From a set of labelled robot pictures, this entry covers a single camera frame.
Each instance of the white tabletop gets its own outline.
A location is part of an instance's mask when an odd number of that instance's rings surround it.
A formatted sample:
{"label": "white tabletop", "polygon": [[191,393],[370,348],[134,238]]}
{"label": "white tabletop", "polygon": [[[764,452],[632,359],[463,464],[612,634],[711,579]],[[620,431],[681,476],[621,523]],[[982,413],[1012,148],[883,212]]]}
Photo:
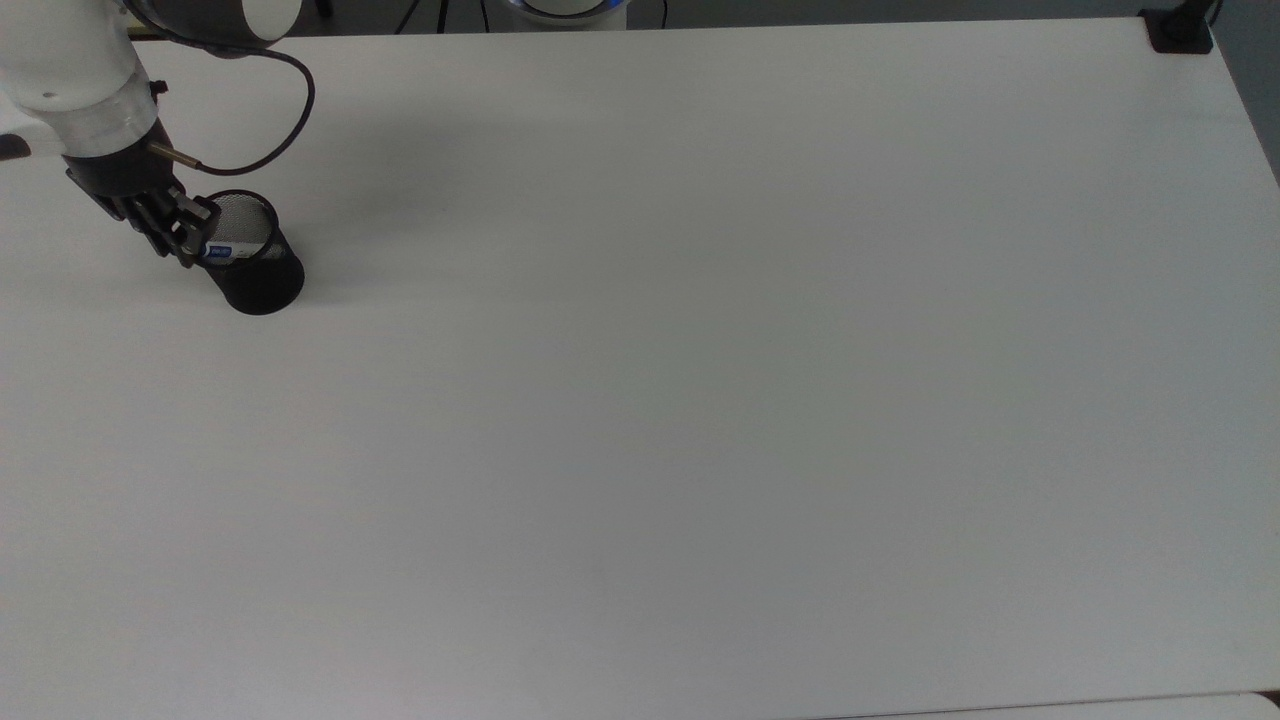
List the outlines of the white tabletop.
{"label": "white tabletop", "polygon": [[924,715],[923,717],[925,720],[1280,720],[1280,710],[1256,694],[1233,694],[1053,707],[1012,707]]}
{"label": "white tabletop", "polygon": [[[282,44],[237,315],[0,167],[0,715],[1280,685],[1280,192],[1137,19]],[[301,82],[151,44],[178,146]]]}

